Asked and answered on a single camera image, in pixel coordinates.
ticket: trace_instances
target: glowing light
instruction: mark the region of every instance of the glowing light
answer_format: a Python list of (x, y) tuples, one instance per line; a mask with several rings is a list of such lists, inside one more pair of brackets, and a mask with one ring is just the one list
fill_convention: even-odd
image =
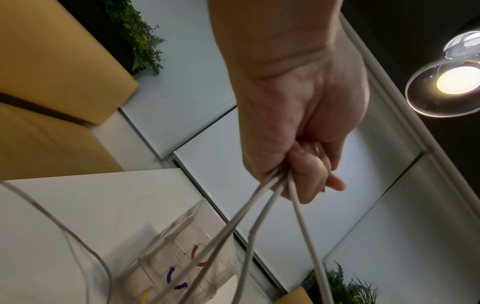
[(480, 69), (457, 67), (446, 71), (436, 81), (440, 92), (449, 95), (465, 94), (480, 87)]

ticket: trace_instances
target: lamp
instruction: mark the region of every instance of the lamp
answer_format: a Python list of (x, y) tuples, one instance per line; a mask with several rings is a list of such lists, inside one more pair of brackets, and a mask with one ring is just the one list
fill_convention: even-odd
[(416, 112), (431, 117), (480, 111), (480, 29), (451, 39), (441, 59), (412, 75), (405, 97)]

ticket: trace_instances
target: forearm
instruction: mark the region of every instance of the forearm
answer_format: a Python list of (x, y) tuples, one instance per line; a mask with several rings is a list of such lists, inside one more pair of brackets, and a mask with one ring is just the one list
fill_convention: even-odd
[(249, 74), (280, 74), (329, 48), (342, 0), (209, 0), (223, 57)]

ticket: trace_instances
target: hand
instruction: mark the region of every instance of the hand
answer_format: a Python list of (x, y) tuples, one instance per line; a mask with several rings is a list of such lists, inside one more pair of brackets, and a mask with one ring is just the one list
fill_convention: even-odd
[[(347, 135), (365, 114), (369, 89), (362, 58), (340, 24), (323, 31), (322, 39), (316, 33), (321, 43), (309, 45), (308, 52), (299, 43), (291, 54), (269, 59), (256, 42), (231, 51), (225, 31), (216, 32), (211, 18), (237, 98), (243, 163), (249, 173), (261, 181), (287, 160), (302, 203), (325, 187), (344, 190), (332, 171)], [(285, 41), (290, 46), (294, 39), (283, 37), (277, 47)]]

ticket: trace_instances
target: ceiling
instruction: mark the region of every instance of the ceiling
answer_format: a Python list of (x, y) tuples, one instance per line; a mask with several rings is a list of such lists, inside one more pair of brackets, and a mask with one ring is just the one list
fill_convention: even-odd
[[(461, 29), (480, 25), (479, 0), (345, 0), (342, 13), (401, 92)], [(420, 118), (480, 196), (480, 112)]]

